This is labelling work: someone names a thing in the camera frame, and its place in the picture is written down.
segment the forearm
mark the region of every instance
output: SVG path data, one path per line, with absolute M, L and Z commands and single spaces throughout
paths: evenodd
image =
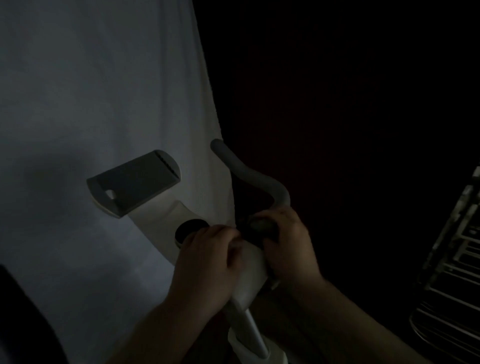
M 346 354 L 345 362 L 427 363 L 407 344 L 344 296 L 331 283 L 296 288 L 294 296 Z
M 108 364 L 180 363 L 205 325 L 192 309 L 164 302 L 137 325 Z

